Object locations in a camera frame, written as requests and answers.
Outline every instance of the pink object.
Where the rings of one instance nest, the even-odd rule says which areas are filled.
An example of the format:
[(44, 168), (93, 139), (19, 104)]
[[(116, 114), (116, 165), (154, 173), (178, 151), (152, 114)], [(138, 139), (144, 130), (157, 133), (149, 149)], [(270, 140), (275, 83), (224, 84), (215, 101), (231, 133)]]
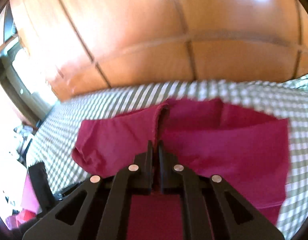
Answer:
[(91, 174), (113, 176), (146, 151), (148, 140), (157, 145), (159, 139), (180, 164), (201, 176), (221, 175), (276, 223), (286, 197), (287, 119), (220, 99), (168, 99), (112, 119), (84, 120), (72, 157)]
[(18, 227), (21, 224), (31, 220), (32, 218), (35, 218), (35, 216), (36, 216), (35, 213), (29, 210), (23, 209), (19, 214), (15, 216)]
[(40, 209), (40, 205), (36, 198), (30, 175), (28, 173), (25, 178), (21, 207), (35, 214), (38, 214)]
[(6, 223), (9, 230), (12, 230), (12, 229), (18, 227), (18, 224), (17, 224), (17, 221), (16, 221), (16, 215), (8, 216), (5, 219), (5, 223)]

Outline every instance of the fabric fold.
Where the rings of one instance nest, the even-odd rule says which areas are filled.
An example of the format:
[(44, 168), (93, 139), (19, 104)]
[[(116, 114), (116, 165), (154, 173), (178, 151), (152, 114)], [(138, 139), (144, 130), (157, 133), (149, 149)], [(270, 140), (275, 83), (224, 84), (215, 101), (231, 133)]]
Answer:
[(288, 120), (220, 99), (167, 99), (103, 120), (84, 120), (72, 152), (91, 174), (113, 176), (162, 139), (166, 151), (198, 175), (223, 176), (273, 224), (285, 200)]

